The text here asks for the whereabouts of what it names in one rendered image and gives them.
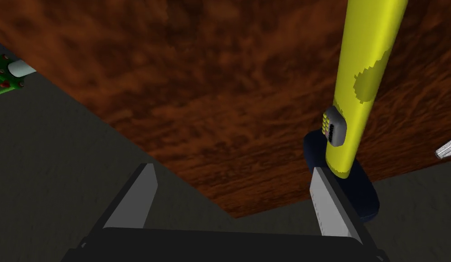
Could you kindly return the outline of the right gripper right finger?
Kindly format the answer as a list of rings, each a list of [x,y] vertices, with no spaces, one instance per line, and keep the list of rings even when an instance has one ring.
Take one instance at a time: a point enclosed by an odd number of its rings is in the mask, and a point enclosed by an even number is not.
[[[325,168],[313,169],[309,191],[323,236],[351,237],[364,242],[357,213]]]

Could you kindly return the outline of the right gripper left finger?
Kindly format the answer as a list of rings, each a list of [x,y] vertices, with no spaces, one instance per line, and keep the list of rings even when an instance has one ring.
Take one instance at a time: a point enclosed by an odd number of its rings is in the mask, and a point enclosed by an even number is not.
[[[104,212],[102,227],[143,228],[157,186],[154,165],[141,164]]]

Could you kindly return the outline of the silver ribbed bar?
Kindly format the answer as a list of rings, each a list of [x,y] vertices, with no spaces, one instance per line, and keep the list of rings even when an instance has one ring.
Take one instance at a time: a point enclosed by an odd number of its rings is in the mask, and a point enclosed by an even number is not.
[[[439,159],[451,156],[451,140],[435,151],[435,155]]]

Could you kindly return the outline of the green block with white cylinder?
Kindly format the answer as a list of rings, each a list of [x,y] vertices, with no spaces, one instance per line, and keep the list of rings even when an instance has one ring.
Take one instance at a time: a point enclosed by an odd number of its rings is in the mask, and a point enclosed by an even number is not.
[[[5,54],[0,55],[0,94],[23,89],[25,76],[36,72],[23,60],[14,61]]]

